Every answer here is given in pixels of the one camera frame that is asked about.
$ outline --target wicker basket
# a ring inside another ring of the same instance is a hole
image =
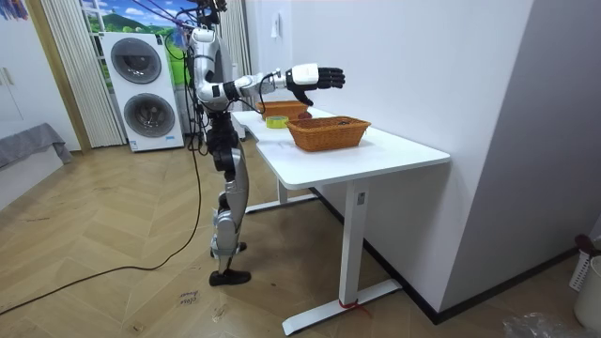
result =
[[[348,116],[308,118],[286,122],[294,143],[306,151],[357,146],[371,123]]]
[[[288,119],[298,119],[299,114],[307,111],[307,106],[298,101],[273,101],[265,102],[265,109],[261,102],[256,104],[256,108],[265,112],[263,114],[263,120],[269,116],[286,116]]]

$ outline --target white desk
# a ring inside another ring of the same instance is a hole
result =
[[[309,112],[313,117],[332,116],[315,108],[309,108]],[[449,154],[371,127],[356,147],[306,152],[295,146],[287,129],[268,129],[256,112],[238,112],[233,117],[257,139],[259,153],[278,178],[278,201],[248,207],[247,212],[315,198],[309,194],[288,199],[286,189],[346,182],[339,300],[343,304],[355,301],[363,304],[400,289],[398,282],[391,279],[358,291],[369,177],[444,163],[450,160]],[[335,300],[294,315],[282,326],[285,334],[289,335],[344,311],[347,309]]]

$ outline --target robot fingers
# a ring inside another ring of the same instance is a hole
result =
[[[313,102],[307,98],[307,94],[304,92],[304,90],[293,90],[292,94],[294,94],[294,97],[300,102],[308,106],[313,106]]]
[[[346,83],[345,78],[346,76],[341,69],[320,68],[317,87],[320,89],[327,89],[332,87],[342,88],[342,86]]]

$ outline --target desk tabletop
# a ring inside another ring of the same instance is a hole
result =
[[[313,117],[330,113],[309,108]],[[289,190],[373,177],[450,160],[447,153],[369,127],[358,146],[308,152],[298,148],[288,129],[269,129],[257,112],[232,116],[257,140],[257,149]]]

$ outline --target white bucket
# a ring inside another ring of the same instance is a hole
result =
[[[582,326],[601,333],[601,256],[591,260],[574,314]]]

